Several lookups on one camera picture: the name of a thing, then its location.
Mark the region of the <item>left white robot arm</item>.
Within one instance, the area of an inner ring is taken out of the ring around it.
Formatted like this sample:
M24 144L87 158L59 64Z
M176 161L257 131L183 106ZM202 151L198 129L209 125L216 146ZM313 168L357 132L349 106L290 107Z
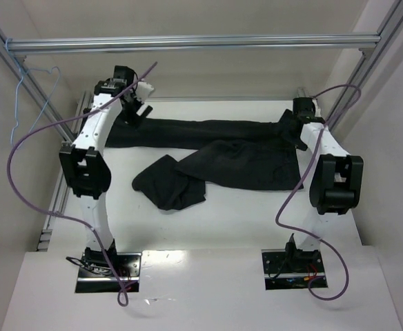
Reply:
M67 186L79 199L86 224L86 249L77 263L93 274L110 274L119 262L106 210L112 175L104 147L116 120L134 128L142 124L153 110L144 103L153 91L133 69L115 66L112 77L96 84L90 116L77 138L59 151Z

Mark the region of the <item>black trousers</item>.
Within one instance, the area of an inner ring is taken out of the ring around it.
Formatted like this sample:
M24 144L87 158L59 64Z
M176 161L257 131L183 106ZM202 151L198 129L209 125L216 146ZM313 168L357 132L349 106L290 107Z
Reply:
M138 128L116 120L108 148L192 150L178 161L165 155L142 170L132 188L160 210L183 210L205 201L206 183L256 191L289 191L299 182L297 148L279 121L144 119Z

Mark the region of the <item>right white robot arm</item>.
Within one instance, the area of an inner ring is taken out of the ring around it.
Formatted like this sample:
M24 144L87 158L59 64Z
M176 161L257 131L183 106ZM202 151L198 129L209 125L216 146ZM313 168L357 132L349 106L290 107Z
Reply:
M286 244L288 272L315 272L320 259L320 239L328 224L336 221L360 200L363 159L351 155L335 140L325 120L316 114L310 97L293 99L293 110L287 114L288 137L297 139L301 148L313 153L309 201L312 209L303 225L305 232L291 236Z

